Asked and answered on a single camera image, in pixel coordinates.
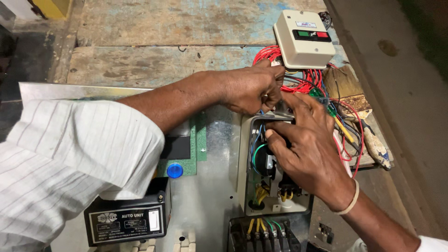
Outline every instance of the yellow wall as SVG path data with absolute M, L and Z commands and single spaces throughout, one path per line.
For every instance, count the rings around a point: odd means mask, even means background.
M 48 18 L 65 18 L 69 11 L 70 0 L 33 0 Z

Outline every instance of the green button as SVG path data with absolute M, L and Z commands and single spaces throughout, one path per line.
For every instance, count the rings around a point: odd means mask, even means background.
M 309 37 L 310 35 L 308 34 L 307 31 L 300 31 L 300 32 L 299 32 L 299 36 Z

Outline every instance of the black box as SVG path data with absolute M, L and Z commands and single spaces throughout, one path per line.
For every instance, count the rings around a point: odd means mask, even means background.
M 103 200 L 84 211 L 90 247 L 164 237 L 171 212 L 169 178 L 155 178 L 143 199 Z

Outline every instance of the shirt sleeve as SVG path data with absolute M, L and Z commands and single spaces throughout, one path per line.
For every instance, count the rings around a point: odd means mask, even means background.
M 117 102 L 27 103 L 0 143 L 0 251 L 49 244 L 98 195 L 142 198 L 163 146 L 154 122 Z
M 419 238 L 422 242 L 417 252 L 448 252 L 448 241 L 426 236 Z

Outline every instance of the red button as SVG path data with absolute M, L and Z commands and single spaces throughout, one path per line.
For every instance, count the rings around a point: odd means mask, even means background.
M 328 38 L 328 34 L 326 32 L 321 32 L 321 31 L 317 32 L 317 36 L 322 37 L 322 38 Z

